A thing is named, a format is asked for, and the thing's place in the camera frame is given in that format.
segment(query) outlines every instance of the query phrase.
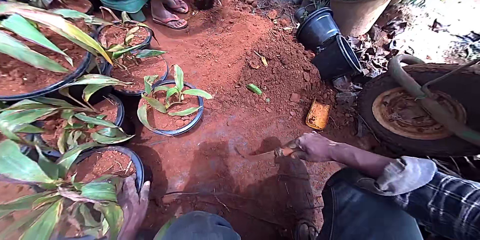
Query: dirt ground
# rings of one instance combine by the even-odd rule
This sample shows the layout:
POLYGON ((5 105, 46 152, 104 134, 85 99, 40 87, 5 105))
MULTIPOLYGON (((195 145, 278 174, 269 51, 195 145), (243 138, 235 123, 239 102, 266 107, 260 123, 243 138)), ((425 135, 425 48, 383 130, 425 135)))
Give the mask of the dirt ground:
MULTIPOLYGON (((158 230, 173 215, 193 210, 219 214, 249 240, 291 239, 302 218, 321 227, 321 191, 339 164, 290 158, 251 163, 243 156, 311 132, 305 117, 314 97, 332 105, 326 137, 369 148, 354 136, 354 117, 336 106, 336 91, 319 80, 309 62, 313 54, 294 41, 291 30, 253 14, 239 0, 220 0, 222 6, 207 11, 192 11, 192 1, 186 1, 190 11, 180 17, 189 26, 180 31, 153 23, 144 9, 160 43, 151 45, 168 51, 163 55, 168 64, 180 65, 185 81, 214 99, 206 101, 201 122, 176 137, 154 134, 130 115, 137 136, 127 147, 153 172, 143 227, 158 230), (266 57, 268 67, 255 52, 266 57), (250 83, 263 96, 247 90, 250 83), (292 94, 300 100, 291 101, 292 94)), ((136 102, 127 102, 126 112, 135 113, 136 102)))

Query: wheelbarrow wheel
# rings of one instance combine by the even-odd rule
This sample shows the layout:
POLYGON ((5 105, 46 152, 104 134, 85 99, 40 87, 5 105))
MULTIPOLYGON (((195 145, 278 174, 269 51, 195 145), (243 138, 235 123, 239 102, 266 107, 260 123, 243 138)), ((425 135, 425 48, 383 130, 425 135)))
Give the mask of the wheelbarrow wheel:
MULTIPOLYGON (((420 85, 457 68, 456 64, 403 67, 420 85)), ((480 131, 480 67, 454 73, 429 87, 436 100, 456 119, 480 131)), ((433 120, 388 73, 365 84, 358 113, 382 145, 399 156, 462 157, 480 154, 480 147, 460 139, 433 120)))

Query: hand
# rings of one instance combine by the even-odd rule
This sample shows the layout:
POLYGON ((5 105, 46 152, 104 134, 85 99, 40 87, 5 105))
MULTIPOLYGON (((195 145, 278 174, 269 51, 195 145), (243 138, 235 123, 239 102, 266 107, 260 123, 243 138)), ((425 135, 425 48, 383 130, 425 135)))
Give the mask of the hand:
POLYGON ((123 180, 123 186, 118 194, 118 204, 123 210, 123 226, 118 239, 134 240, 140 228, 148 207, 148 194, 150 192, 150 181, 143 183, 140 196, 135 188, 135 174, 123 180))
POLYGON ((332 147, 338 145, 318 133, 304 133, 295 139, 295 144, 303 150, 295 152, 297 157, 312 162, 333 161, 332 147))

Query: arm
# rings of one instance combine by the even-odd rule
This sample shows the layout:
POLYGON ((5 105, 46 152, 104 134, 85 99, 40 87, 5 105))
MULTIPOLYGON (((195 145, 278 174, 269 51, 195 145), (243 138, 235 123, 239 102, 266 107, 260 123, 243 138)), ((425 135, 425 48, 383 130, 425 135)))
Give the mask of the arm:
POLYGON ((438 172, 428 159, 383 157, 305 133, 296 144, 302 159, 337 161, 366 176, 355 185, 387 196, 430 231, 456 240, 480 239, 480 184, 438 172))

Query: jeans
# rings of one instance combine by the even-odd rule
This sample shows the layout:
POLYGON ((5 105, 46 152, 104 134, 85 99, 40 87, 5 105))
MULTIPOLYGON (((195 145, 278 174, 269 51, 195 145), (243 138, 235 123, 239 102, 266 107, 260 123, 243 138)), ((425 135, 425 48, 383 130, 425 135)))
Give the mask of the jeans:
MULTIPOLYGON (((423 240, 416 220, 389 201, 355 187, 347 168, 335 173, 322 192, 323 227, 317 240, 423 240)), ((239 240, 222 217, 202 211, 178 218, 162 240, 239 240)))

